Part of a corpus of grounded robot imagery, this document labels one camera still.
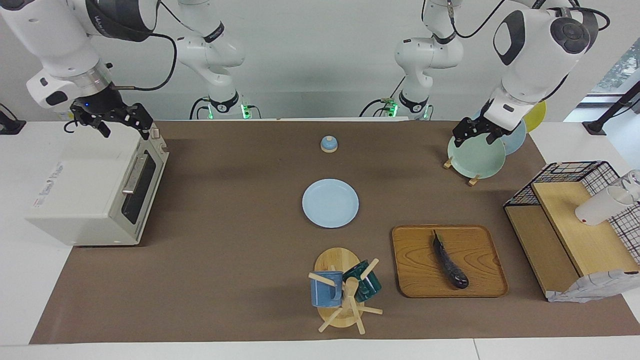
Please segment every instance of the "plate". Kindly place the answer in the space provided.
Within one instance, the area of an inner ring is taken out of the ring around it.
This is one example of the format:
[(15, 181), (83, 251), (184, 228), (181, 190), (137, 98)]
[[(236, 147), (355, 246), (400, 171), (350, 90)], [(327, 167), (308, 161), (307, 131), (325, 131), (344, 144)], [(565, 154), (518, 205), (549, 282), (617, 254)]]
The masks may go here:
[(527, 132), (530, 133), (538, 127), (542, 120), (545, 120), (547, 114), (547, 103), (545, 101), (536, 104), (531, 111), (529, 111), (524, 117), (524, 123), (527, 124)]
[(315, 225), (328, 229), (345, 226), (358, 213), (358, 194), (338, 179), (322, 179), (311, 184), (302, 195), (302, 210)]
[(455, 138), (449, 140), (447, 154), (451, 158), (451, 165), (457, 172), (470, 179), (486, 179), (494, 176), (502, 169), (506, 159), (506, 151), (502, 141), (486, 143), (488, 134), (481, 134), (465, 140), (460, 147), (456, 147)]
[(510, 135), (500, 137), (507, 155), (516, 152), (527, 138), (527, 125), (521, 120)]

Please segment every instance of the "eggplant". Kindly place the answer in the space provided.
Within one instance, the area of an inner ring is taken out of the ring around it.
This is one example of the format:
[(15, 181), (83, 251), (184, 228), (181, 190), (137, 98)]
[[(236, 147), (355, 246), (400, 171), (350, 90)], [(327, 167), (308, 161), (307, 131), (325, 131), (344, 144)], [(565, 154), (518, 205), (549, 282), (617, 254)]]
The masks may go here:
[(453, 286), (458, 289), (465, 289), (469, 286), (469, 279), (467, 279), (465, 273), (449, 257), (449, 254), (447, 254), (447, 251), (444, 249), (444, 245), (442, 245), (442, 242), (438, 239), (438, 234), (435, 231), (433, 233), (435, 234), (433, 238), (433, 250), (435, 251), (436, 258), (438, 258), (442, 272), (444, 272)]

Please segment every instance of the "blue plate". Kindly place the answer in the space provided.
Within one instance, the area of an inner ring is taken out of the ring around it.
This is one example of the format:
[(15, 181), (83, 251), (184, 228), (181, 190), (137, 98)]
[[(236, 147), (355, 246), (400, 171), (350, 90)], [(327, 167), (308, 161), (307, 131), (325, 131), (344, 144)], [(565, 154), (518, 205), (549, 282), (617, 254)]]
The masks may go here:
[(358, 213), (356, 191), (344, 181), (322, 179), (302, 195), (302, 210), (315, 225), (335, 229), (350, 223)]
[(507, 155), (511, 155), (516, 152), (524, 143), (527, 138), (527, 125), (524, 121), (520, 121), (511, 135), (502, 136), (500, 139), (504, 143), (504, 150)]

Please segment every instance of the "wooden cutting board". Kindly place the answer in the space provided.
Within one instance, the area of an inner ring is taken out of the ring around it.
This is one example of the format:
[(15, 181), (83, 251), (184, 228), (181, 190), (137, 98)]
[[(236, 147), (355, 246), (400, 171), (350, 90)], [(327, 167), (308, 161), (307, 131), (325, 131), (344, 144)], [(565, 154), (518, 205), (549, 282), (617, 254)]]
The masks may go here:
[[(469, 279), (458, 289), (446, 278), (433, 251), (434, 230), (451, 259)], [(479, 225), (404, 225), (392, 231), (401, 292), (407, 297), (501, 297), (508, 291), (489, 230)]]

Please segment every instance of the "wooden plate stand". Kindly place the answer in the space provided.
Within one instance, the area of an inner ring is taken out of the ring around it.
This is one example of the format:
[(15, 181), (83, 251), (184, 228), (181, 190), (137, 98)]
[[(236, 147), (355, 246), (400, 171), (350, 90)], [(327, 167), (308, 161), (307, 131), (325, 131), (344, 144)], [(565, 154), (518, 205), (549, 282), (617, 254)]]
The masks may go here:
[[(358, 257), (351, 251), (334, 247), (324, 251), (316, 259), (314, 271), (337, 270), (345, 272), (360, 263)], [(369, 272), (378, 264), (378, 259), (371, 261), (369, 267), (362, 274), (362, 278), (367, 277)], [(364, 302), (357, 302), (354, 298), (358, 289), (358, 279), (350, 277), (346, 282), (342, 283), (342, 305), (340, 307), (319, 307), (318, 313), (324, 321), (322, 326), (318, 328), (319, 332), (323, 332), (327, 327), (349, 327), (357, 324), (358, 332), (364, 335), (365, 329), (362, 323), (363, 313), (372, 313), (382, 315), (381, 309), (366, 307)]]
[[(453, 161), (453, 157), (449, 158), (447, 162), (442, 166), (446, 169), (451, 168), (451, 161)], [(475, 184), (477, 184), (478, 180), (480, 180), (480, 174), (476, 175), (476, 177), (474, 177), (473, 179), (470, 179), (467, 184), (469, 184), (469, 186), (474, 186)]]

